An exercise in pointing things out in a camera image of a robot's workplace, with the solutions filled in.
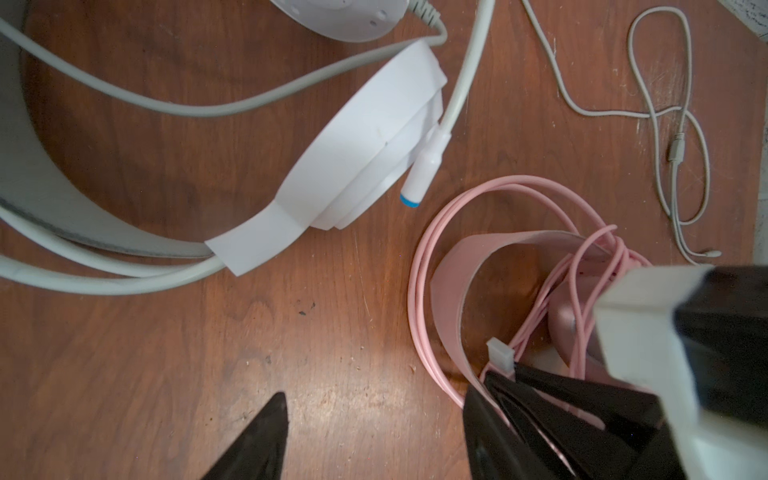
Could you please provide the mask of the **white headphones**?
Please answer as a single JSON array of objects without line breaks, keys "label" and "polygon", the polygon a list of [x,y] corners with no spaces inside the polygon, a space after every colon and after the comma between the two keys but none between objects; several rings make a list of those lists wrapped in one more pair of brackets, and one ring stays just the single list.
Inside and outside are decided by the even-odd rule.
[{"label": "white headphones", "polygon": [[[83,277],[11,258],[3,278],[81,295],[134,295],[186,285],[220,270],[242,275],[269,261],[311,228],[342,229],[394,183],[405,204],[423,200],[467,99],[489,33],[494,5],[478,4],[452,96],[433,48],[445,43],[439,12],[426,1],[282,1],[279,8],[327,38],[361,43],[390,32],[407,13],[433,29],[430,37],[391,44],[330,64],[260,95],[190,106],[155,100],[103,81],[27,37],[24,1],[1,5],[1,217],[29,240],[98,271]],[[307,147],[274,199],[250,220],[205,242],[177,241],[127,224],[92,203],[49,158],[29,121],[21,54],[99,91],[151,111],[223,117],[270,104],[370,63],[379,71]]]}]

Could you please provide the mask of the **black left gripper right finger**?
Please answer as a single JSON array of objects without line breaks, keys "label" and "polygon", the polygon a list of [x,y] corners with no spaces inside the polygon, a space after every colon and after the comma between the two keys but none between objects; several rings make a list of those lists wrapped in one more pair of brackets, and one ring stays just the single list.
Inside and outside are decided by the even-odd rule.
[{"label": "black left gripper right finger", "polygon": [[558,479],[472,386],[462,418],[472,479]]}]

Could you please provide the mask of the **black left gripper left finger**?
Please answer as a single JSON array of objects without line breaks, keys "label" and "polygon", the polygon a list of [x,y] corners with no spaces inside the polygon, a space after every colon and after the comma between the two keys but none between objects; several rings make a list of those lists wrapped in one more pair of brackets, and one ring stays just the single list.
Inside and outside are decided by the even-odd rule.
[{"label": "black left gripper left finger", "polygon": [[275,393],[202,480],[279,480],[289,430],[284,392]]}]

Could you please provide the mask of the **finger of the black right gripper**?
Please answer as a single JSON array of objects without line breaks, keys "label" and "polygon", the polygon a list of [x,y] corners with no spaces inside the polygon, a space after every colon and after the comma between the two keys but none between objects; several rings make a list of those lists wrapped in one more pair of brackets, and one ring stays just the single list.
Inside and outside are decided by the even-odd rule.
[{"label": "finger of the black right gripper", "polygon": [[658,398],[642,391],[589,382],[517,364],[515,379],[599,418],[614,435],[649,435],[662,425]]},{"label": "finger of the black right gripper", "polygon": [[486,389],[526,444],[556,477],[618,479],[639,454],[618,436],[566,412],[534,388],[492,372]]}]

